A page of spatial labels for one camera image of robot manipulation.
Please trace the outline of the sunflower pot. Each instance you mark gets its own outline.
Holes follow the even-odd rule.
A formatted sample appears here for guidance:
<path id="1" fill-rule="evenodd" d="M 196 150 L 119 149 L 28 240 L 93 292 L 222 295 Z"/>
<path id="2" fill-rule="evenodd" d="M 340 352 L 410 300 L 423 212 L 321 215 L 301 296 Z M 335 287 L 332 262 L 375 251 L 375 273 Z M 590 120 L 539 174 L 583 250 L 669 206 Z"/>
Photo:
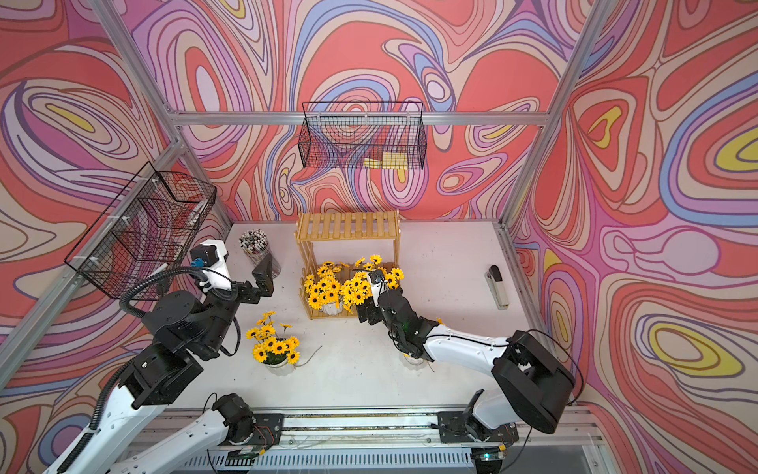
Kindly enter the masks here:
<path id="1" fill-rule="evenodd" d="M 403 323 L 398 333 L 398 349 L 416 365 L 432 363 L 433 358 L 426 349 L 426 340 L 432 331 L 438 329 L 438 321 L 418 318 L 416 322 Z"/>
<path id="2" fill-rule="evenodd" d="M 343 311 L 343 270 L 342 263 L 325 262 L 314 272 L 304 276 L 302 280 L 302 295 L 310 315 L 335 317 Z"/>
<path id="3" fill-rule="evenodd" d="M 341 303 L 346 310 L 368 309 L 385 290 L 398 290 L 405 273 L 380 255 L 357 261 L 341 284 Z"/>
<path id="4" fill-rule="evenodd" d="M 290 325 L 278 323 L 275 311 L 264 312 L 257 323 L 245 332 L 245 339 L 253 344 L 254 361 L 275 376 L 286 376 L 311 363 L 321 347 L 303 359 L 300 340 L 289 333 Z"/>

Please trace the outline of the wooden two-tier shelf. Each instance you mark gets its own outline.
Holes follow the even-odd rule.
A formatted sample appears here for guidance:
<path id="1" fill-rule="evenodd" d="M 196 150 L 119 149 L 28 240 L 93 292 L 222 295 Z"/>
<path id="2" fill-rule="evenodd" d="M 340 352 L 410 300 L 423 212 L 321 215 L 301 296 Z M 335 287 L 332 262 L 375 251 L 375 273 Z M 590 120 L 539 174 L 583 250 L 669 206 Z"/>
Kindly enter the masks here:
<path id="1" fill-rule="evenodd" d="M 303 278 L 307 274 L 314 272 L 321 264 L 333 262 L 345 265 L 345 270 L 343 270 L 343 275 L 341 276 L 344 282 L 351 272 L 351 267 L 357 261 L 369 258 L 360 258 L 353 262 L 340 261 L 338 259 L 319 262 L 315 253 L 315 245 L 317 243 L 345 244 L 381 240 L 390 241 L 393 244 L 393 257 L 388 261 L 382 258 L 386 263 L 395 264 L 397 267 L 400 264 L 401 229 L 398 211 L 382 211 L 382 213 L 378 211 L 376 213 L 302 213 L 298 217 L 294 238 L 304 264 L 300 280 L 299 296 L 306 314 L 311 320 L 353 317 L 357 315 L 357 310 L 353 309 L 349 311 L 343 307 L 343 311 L 339 316 L 311 316 L 310 311 L 305 306 L 302 295 L 301 285 Z"/>

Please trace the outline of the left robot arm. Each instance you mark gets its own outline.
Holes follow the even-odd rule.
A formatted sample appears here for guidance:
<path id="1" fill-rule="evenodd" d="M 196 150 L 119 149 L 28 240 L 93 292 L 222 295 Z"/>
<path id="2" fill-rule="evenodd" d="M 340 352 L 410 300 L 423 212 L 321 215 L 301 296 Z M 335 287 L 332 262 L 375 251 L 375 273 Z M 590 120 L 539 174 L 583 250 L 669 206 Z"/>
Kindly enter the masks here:
<path id="1" fill-rule="evenodd" d="M 151 344 L 122 365 L 106 382 L 89 425 L 49 466 L 51 473 L 115 473 L 114 463 L 152 420 L 161 415 L 201 374 L 205 361 L 229 357 L 229 331 L 239 331 L 242 304 L 257 304 L 274 293 L 272 257 L 256 266 L 252 282 L 236 282 L 225 273 L 226 259 L 211 267 L 191 265 L 156 272 L 129 288 L 120 308 L 149 331 Z M 132 300 L 152 286 L 189 275 L 205 293 L 177 290 L 163 295 L 150 311 Z"/>

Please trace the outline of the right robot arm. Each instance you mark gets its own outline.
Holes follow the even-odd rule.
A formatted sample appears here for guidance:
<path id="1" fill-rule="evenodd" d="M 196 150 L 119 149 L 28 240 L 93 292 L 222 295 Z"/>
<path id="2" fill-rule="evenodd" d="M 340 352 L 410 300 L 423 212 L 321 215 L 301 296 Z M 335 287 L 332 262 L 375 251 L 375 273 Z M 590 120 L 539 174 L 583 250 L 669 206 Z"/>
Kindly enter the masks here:
<path id="1" fill-rule="evenodd" d="M 453 363 L 497 383 L 499 391 L 477 390 L 459 420 L 440 429 L 450 436 L 488 442 L 519 422 L 543 434 L 556 432 L 576 379 L 529 332 L 494 338 L 456 331 L 418 315 L 402 290 L 368 298 L 357 314 L 361 323 L 383 324 L 395 348 L 409 359 Z"/>

